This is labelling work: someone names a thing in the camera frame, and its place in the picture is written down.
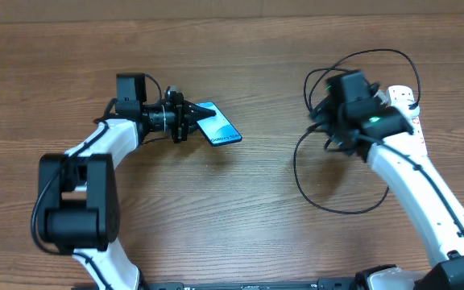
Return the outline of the Samsung Galaxy smartphone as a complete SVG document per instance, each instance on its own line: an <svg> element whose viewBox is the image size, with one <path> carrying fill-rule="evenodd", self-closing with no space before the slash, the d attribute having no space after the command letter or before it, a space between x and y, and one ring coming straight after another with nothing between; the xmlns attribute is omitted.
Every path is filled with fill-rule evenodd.
<svg viewBox="0 0 464 290"><path fill-rule="evenodd" d="M202 102L197 105L216 113L213 117L197 121L202 134L211 146L219 147L242 141L240 133L213 102Z"/></svg>

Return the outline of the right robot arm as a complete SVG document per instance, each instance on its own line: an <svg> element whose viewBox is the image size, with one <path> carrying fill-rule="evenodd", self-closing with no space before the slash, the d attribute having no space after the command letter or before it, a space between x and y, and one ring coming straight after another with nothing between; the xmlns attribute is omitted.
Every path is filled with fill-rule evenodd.
<svg viewBox="0 0 464 290"><path fill-rule="evenodd" d="M464 289L464 207L429 158L412 89L381 90L359 70L327 79L310 131L357 154L387 183L424 244L430 270L383 265L358 272L351 289Z"/></svg>

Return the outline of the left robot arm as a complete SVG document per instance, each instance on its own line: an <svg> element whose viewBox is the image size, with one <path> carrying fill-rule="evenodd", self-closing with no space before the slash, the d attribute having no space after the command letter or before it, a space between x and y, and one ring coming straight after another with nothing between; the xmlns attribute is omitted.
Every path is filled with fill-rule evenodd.
<svg viewBox="0 0 464 290"><path fill-rule="evenodd" d="M39 161L31 238L45 253L80 262L96 289L147 288L143 273L118 240L116 167L149 142L149 133L166 132L174 143L181 143L198 121L216 114L172 89L160 91L157 102L147 103L150 79L143 72L117 74L116 96L95 119L97 129L65 153L45 154Z"/></svg>

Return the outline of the white power strip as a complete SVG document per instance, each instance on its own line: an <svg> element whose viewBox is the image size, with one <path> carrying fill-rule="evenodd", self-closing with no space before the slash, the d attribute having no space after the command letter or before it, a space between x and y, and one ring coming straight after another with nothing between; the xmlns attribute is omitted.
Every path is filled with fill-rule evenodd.
<svg viewBox="0 0 464 290"><path fill-rule="evenodd" d="M412 133L399 133L383 139L383 141L396 150L407 155L413 161L419 163L422 159L428 159L425 137L419 119L420 107L412 109L415 98L411 88L404 85L392 85L384 91L391 99L388 106L396 108L412 126Z"/></svg>

